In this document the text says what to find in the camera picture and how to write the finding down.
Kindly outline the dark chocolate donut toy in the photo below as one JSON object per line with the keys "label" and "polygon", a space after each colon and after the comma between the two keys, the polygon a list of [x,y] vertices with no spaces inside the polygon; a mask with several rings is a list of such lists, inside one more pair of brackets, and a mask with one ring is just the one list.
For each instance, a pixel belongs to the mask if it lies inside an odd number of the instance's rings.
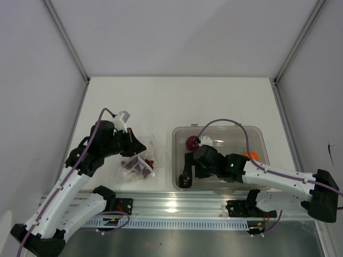
{"label": "dark chocolate donut toy", "polygon": [[180,188],[190,188],[192,186],[192,178],[186,175],[179,175],[178,186]]}

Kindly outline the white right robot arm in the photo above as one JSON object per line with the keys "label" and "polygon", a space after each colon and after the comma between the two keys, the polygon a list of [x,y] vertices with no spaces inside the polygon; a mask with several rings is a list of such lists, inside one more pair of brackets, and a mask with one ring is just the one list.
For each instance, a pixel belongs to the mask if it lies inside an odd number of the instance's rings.
{"label": "white right robot arm", "polygon": [[316,173],[273,170],[240,154],[223,156],[215,148],[202,145],[185,154],[184,170],[178,177],[180,188],[189,188],[194,177],[216,176],[228,183],[257,184],[275,189],[249,191],[245,201],[248,216],[271,211],[306,212],[310,217],[334,223],[337,220],[339,187],[328,171]]}

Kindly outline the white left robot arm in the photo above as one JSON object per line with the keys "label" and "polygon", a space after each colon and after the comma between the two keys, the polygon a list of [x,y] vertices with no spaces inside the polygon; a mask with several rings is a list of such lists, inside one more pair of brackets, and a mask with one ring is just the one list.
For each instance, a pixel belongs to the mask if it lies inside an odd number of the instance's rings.
{"label": "white left robot arm", "polygon": [[107,157],[133,157],[145,150],[131,128],[119,129],[108,120],[96,122],[90,135],[70,152],[61,176],[43,204],[25,223],[12,227],[10,234],[20,243],[19,248],[35,256],[59,256],[68,239],[95,215],[125,215],[118,208],[116,193],[105,186],[96,187],[72,212],[66,210]]}

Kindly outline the red grape bunch toy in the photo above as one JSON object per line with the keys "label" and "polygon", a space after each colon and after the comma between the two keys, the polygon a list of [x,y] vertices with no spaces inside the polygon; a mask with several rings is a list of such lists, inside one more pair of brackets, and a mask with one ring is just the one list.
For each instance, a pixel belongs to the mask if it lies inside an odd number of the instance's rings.
{"label": "red grape bunch toy", "polygon": [[134,156],[127,161],[121,161],[121,167],[125,175],[135,175],[147,178],[153,172],[153,160],[142,159],[140,156]]}

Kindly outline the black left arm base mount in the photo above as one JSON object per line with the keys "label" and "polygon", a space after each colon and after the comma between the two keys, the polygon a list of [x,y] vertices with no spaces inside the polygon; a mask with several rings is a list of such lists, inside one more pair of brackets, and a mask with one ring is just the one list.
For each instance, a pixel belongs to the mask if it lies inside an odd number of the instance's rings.
{"label": "black left arm base mount", "polygon": [[110,200],[106,207],[108,211],[122,211],[129,215],[132,214],[133,199],[132,198],[115,198]]}

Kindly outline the orange fruit toy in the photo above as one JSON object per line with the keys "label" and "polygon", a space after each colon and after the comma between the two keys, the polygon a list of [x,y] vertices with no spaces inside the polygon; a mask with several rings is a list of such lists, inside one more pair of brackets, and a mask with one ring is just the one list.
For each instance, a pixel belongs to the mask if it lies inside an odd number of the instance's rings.
{"label": "orange fruit toy", "polygon": [[252,157],[255,161],[259,161],[259,157],[255,152],[245,152],[243,155],[248,158]]}

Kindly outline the purple donut toy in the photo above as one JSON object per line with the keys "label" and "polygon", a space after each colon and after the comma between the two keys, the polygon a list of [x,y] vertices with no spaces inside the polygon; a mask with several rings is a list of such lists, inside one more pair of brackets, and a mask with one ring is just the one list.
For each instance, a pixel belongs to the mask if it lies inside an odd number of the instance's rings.
{"label": "purple donut toy", "polygon": [[185,145],[187,150],[194,152],[199,148],[200,139],[196,135],[192,135],[187,138]]}

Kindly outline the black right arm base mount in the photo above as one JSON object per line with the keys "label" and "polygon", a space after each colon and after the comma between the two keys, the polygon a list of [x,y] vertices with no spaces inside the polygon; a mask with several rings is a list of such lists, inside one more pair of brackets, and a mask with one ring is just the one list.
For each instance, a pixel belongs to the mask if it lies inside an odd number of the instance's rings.
{"label": "black right arm base mount", "polygon": [[241,217],[241,218],[276,218],[277,212],[275,210],[265,212],[258,209],[256,206],[251,206],[246,203],[245,200],[229,200],[227,201],[226,209],[229,217]]}

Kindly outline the clear zip top bag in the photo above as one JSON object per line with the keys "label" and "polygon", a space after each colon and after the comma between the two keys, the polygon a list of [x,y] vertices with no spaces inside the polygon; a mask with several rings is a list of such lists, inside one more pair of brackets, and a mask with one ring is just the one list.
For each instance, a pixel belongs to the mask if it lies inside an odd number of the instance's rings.
{"label": "clear zip top bag", "polygon": [[132,157],[123,157],[115,171],[115,183],[127,184],[155,179],[170,164],[167,149],[155,136],[139,137],[146,150]]}

